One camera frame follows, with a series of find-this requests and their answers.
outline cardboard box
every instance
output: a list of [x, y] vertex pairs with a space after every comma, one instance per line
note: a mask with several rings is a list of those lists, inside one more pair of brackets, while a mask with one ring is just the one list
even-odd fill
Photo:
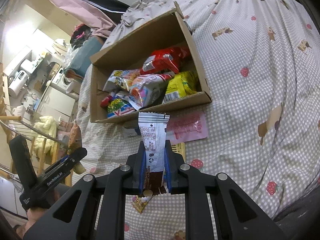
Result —
[[[204, 69], [193, 42], [192, 36], [185, 22], [179, 6], [163, 15], [145, 23], [113, 45], [99, 51], [90, 57], [93, 63], [91, 80], [91, 122], [119, 123], [137, 119], [138, 112], [160, 112], [184, 109], [191, 106], [210, 103], [210, 89], [208, 87]], [[181, 66], [180, 71], [196, 70], [199, 76], [197, 93], [175, 101], [161, 104], [163, 96], [150, 107], [140, 111], [117, 117], [107, 118], [107, 111], [100, 107], [100, 102], [108, 93], [102, 91], [105, 82], [113, 70], [141, 68], [143, 62], [156, 49], [172, 46], [188, 46], [191, 58]]]

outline cabinet door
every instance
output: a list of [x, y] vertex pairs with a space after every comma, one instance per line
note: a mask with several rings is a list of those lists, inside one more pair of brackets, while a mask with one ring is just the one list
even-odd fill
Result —
[[43, 102], [39, 104], [37, 113], [41, 116], [52, 116], [56, 121], [58, 121], [59, 118], [65, 122], [69, 121], [69, 116], [60, 113], [59, 111], [53, 109], [52, 107], [48, 106], [46, 103]]
[[48, 87], [43, 103], [65, 115], [71, 116], [75, 100], [53, 87]]

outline bed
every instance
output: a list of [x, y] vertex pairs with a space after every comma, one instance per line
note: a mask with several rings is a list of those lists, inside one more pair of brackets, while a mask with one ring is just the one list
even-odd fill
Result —
[[[296, 0], [138, 0], [103, 48], [168, 11], [174, 1], [193, 31], [213, 95], [209, 105], [175, 113], [202, 110], [207, 120], [209, 136], [186, 143], [186, 163], [199, 159], [202, 172], [227, 173], [288, 239], [300, 239], [319, 214], [316, 26]], [[222, 28], [232, 32], [213, 35]], [[124, 140], [121, 126], [90, 122], [91, 72], [89, 67], [79, 98], [87, 108], [79, 108], [76, 119], [88, 150], [82, 164], [101, 176], [136, 153], [140, 137]], [[81, 177], [74, 174], [73, 183]], [[183, 239], [182, 195], [156, 196], [142, 214], [131, 202], [127, 196], [125, 239]]]

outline red snack bag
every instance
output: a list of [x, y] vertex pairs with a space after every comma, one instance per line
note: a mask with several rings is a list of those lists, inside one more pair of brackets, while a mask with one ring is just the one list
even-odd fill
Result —
[[179, 73], [180, 61], [188, 56], [190, 56], [188, 48], [172, 47], [155, 50], [144, 62], [140, 69], [140, 75], [159, 73], [166, 69], [177, 74]]

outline white snack package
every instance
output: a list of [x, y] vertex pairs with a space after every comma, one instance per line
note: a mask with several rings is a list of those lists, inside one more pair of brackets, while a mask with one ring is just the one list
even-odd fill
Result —
[[166, 128], [170, 116], [157, 113], [139, 113], [139, 128], [146, 148], [146, 168], [150, 172], [164, 171]]

